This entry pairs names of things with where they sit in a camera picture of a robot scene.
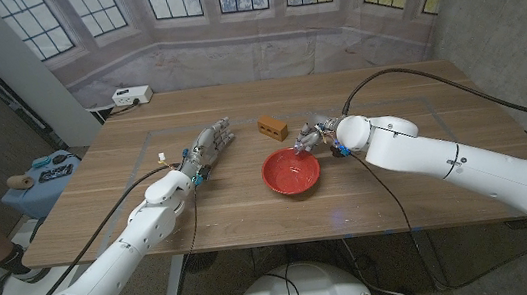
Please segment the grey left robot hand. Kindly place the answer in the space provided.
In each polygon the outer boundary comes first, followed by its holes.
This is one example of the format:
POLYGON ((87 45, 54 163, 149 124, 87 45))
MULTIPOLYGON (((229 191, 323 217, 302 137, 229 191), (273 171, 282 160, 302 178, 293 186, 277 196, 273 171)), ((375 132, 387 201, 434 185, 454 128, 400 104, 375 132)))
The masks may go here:
POLYGON ((230 130, 228 117, 206 127, 193 142, 180 171, 192 178, 203 167, 213 166, 218 156, 230 145, 234 137, 234 133, 230 130))

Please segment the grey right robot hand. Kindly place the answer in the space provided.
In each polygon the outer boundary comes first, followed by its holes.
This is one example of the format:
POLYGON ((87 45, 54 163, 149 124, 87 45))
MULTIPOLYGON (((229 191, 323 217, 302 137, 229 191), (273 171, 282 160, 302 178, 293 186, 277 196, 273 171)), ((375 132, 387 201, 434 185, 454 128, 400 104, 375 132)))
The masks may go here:
POLYGON ((325 121, 306 122, 294 143, 294 153, 311 152, 318 144, 332 144, 337 141, 337 128, 341 118, 328 118, 325 121))

